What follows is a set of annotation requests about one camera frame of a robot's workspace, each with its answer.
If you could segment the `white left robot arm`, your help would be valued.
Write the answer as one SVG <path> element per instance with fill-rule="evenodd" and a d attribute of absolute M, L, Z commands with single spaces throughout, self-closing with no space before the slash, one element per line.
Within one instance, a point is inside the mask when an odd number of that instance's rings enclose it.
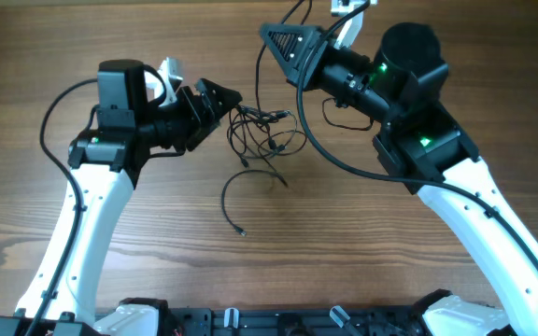
<path fill-rule="evenodd" d="M 179 335 L 164 300 L 128 298 L 105 317 L 96 293 L 113 231 L 144 165 L 196 149 L 241 94 L 202 78 L 184 87 L 167 67 L 137 60 L 99 65 L 98 103 L 60 170 L 64 205 L 34 279 L 0 335 Z"/>

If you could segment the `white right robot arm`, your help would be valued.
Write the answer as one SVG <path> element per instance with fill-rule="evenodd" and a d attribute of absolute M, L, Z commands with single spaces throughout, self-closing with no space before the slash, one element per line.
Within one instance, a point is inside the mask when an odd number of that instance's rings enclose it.
<path fill-rule="evenodd" d="M 501 302 L 490 308 L 437 290 L 415 304 L 413 331 L 538 335 L 538 243 L 440 103 L 448 67 L 432 28 L 393 25 L 374 58 L 317 26 L 266 23 L 260 35 L 298 91 L 325 91 L 379 124 L 381 179 L 405 185 L 447 224 Z"/>

